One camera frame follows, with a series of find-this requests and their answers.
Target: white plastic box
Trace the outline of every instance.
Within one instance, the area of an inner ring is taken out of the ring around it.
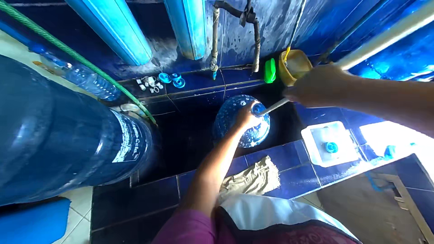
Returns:
[[[315,165],[330,167],[359,158],[349,132],[340,121],[310,125],[301,131],[301,135],[310,160]],[[328,142],[334,142],[337,145],[337,152],[327,151],[326,144]]]

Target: label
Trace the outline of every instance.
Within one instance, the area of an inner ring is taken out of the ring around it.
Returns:
[[[122,130],[122,144],[112,163],[135,161],[139,158],[142,134],[137,124],[130,118],[111,110],[119,121]]]

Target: towel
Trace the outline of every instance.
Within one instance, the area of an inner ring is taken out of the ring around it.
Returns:
[[[279,170],[267,155],[241,173],[225,178],[220,186],[217,202],[220,204],[239,193],[263,195],[279,186]]]

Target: dotted blue gallon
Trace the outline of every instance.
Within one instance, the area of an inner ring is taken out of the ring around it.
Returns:
[[[244,107],[248,103],[256,100],[252,96],[237,95],[230,97],[221,106],[217,113],[216,120],[214,122],[213,135],[216,140],[220,140],[229,131],[229,129],[235,124],[237,114],[240,108]],[[258,103],[253,106],[253,113],[259,113],[265,110],[262,103]],[[251,148],[259,145],[268,135],[270,131],[270,116],[268,114],[262,116],[262,121],[259,125],[248,129],[241,137],[238,147]]]
[[[156,133],[0,56],[0,206],[106,185],[153,166]]]

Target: green hose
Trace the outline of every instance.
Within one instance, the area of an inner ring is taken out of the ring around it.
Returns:
[[[47,39],[49,42],[54,44],[56,47],[60,48],[65,53],[69,54],[74,59],[80,61],[82,64],[89,67],[91,70],[93,70],[95,73],[102,76],[104,79],[108,80],[111,84],[113,84],[116,88],[118,88],[121,92],[125,93],[137,106],[149,117],[149,119],[154,123],[157,124],[154,117],[152,117],[151,113],[143,106],[143,104],[137,100],[136,97],[134,97],[127,89],[125,89],[121,84],[117,83],[112,77],[110,77],[108,74],[106,74],[104,71],[96,67],[94,64],[89,62],[87,59],[85,59],[83,56],[78,54],[76,51],[74,51],[72,48],[61,42],[59,39],[55,38],[53,35],[48,33],[46,30],[44,30],[42,27],[40,27],[38,24],[33,22],[31,19],[27,18],[25,15],[20,13],[18,10],[16,10],[14,7],[10,6],[7,2],[4,0],[0,0],[0,10],[6,12],[10,16],[12,16],[14,19],[22,23],[23,25],[27,26],[34,32],[38,33],[43,38]]]

